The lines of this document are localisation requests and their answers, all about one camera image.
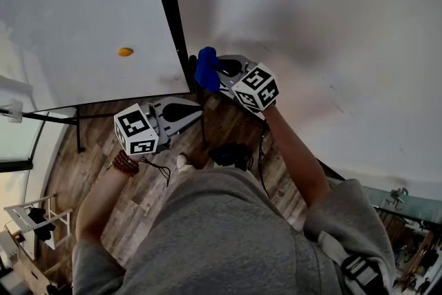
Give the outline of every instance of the gray sweatshirt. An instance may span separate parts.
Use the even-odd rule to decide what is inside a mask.
[[[387,233],[358,181],[315,204],[300,234],[246,173],[198,171],[169,193],[127,269],[100,244],[77,243],[74,294],[347,294],[321,231],[384,260],[393,280]]]

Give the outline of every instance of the black cable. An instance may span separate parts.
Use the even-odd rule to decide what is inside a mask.
[[[154,164],[153,162],[150,162],[149,160],[147,160],[146,158],[142,158],[140,160],[140,162],[143,162],[144,164],[147,165],[151,165],[153,167],[155,167],[156,169],[159,169],[161,174],[164,176],[164,178],[166,178],[167,180],[167,184],[166,187],[169,186],[169,180],[171,179],[171,170],[167,167],[167,166],[159,166]]]
[[[269,192],[267,192],[267,189],[265,188],[264,178],[262,177],[262,157],[265,156],[264,152],[262,151],[262,141],[264,140],[266,125],[267,125],[267,121],[264,121],[264,123],[262,124],[260,148],[258,151],[258,172],[260,173],[262,188],[265,190],[267,197],[269,197],[269,199],[270,199]]]
[[[12,221],[12,219],[11,220],[9,220],[5,225],[3,225],[3,229],[5,230],[5,231],[7,231],[8,230],[8,227],[6,226],[7,224],[9,224],[10,222]]]

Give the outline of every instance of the white surface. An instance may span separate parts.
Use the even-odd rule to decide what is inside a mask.
[[[29,111],[189,91],[161,0],[0,0],[0,55]],[[1,78],[0,93],[27,97]]]
[[[442,199],[442,0],[178,0],[189,54],[263,62],[325,164]]]

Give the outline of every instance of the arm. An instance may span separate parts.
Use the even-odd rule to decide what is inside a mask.
[[[271,104],[262,114],[279,146],[291,179],[307,206],[311,207],[330,192],[322,167],[311,151],[293,132],[275,105]]]
[[[139,161],[141,157],[142,155],[136,155],[130,158]],[[101,242],[103,230],[128,179],[127,175],[111,167],[93,186],[78,211],[75,226],[77,241]]]

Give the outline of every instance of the chair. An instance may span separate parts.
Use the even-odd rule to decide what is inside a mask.
[[[35,229],[38,229],[40,227],[43,227],[45,225],[48,225],[56,220],[62,221],[67,228],[67,235],[64,236],[60,241],[55,242],[54,240],[54,233],[53,231],[50,232],[50,239],[44,241],[50,248],[56,249],[58,246],[62,245],[64,242],[66,242],[71,236],[72,233],[70,232],[70,213],[72,213],[72,209],[68,209],[63,211],[60,214],[54,213],[54,211],[50,208],[50,200],[51,198],[54,198],[55,194],[51,194],[50,196],[43,197],[40,199],[33,200],[32,202],[27,202],[23,204],[17,204],[12,205],[10,207],[3,208],[4,211],[6,211],[10,217],[14,220],[14,222],[17,224],[17,226],[20,228],[20,231],[24,234],[25,232],[32,231]],[[45,222],[36,223],[34,220],[32,220],[29,216],[29,209],[31,209],[34,204],[43,202],[44,200],[48,201],[48,219]]]

